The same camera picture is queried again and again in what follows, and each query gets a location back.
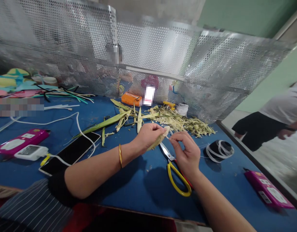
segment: hand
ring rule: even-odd
[[[278,135],[278,138],[280,138],[281,140],[285,140],[285,135],[287,135],[288,137],[292,136],[292,134],[294,134],[295,131],[290,131],[290,130],[287,130],[287,129],[283,129],[281,130],[277,135]]]
[[[165,131],[165,128],[156,123],[145,123],[135,139],[131,141],[131,147],[137,150],[138,155],[142,155],[156,141],[158,136],[165,133]]]
[[[169,141],[174,147],[176,153],[176,161],[179,168],[186,176],[186,178],[190,182],[192,182],[192,179],[200,172],[199,161],[201,151],[199,147],[186,131],[174,133],[170,137]],[[182,150],[178,141],[183,142],[185,150]]]

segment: gold bangle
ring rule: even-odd
[[[122,169],[123,168],[123,164],[122,164],[122,149],[121,149],[120,144],[118,146],[118,150],[119,150],[120,169]]]

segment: black shorts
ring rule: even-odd
[[[239,120],[232,129],[240,135],[246,134],[242,142],[251,151],[256,151],[264,142],[274,139],[286,126],[285,123],[255,112]]]

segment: black spool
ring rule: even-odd
[[[216,140],[215,142],[211,143],[208,147],[209,147],[213,152],[217,153],[218,155],[224,156],[224,154],[221,154],[221,153],[219,152],[219,149],[218,149],[218,147],[219,147],[219,141],[220,141],[220,140]],[[234,154],[234,149],[233,149],[233,147],[231,146],[230,143],[221,140],[220,145],[223,146],[228,152],[231,153],[230,156],[232,156],[232,155]],[[216,156],[215,154],[213,154],[212,152],[209,152],[210,155],[211,155],[211,157],[213,158],[213,159],[212,159],[212,158],[207,154],[208,152],[209,152],[209,151],[207,151],[207,148],[204,148],[204,150],[203,150],[204,155],[205,155],[206,157],[209,157],[212,161],[214,161],[213,159],[215,159],[215,160],[217,161],[217,163],[219,163],[219,162],[221,162],[221,161],[223,161],[223,160],[226,159],[226,158],[218,157],[218,156]]]

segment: orange object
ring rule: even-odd
[[[122,96],[122,102],[126,103],[128,105],[132,105],[132,106],[133,106],[133,102],[134,102],[135,106],[141,106],[142,105],[142,97],[126,92]]]
[[[164,103],[164,105],[171,106],[171,110],[175,110],[175,103],[171,103],[171,102],[168,102],[168,101],[164,101],[163,103]]]

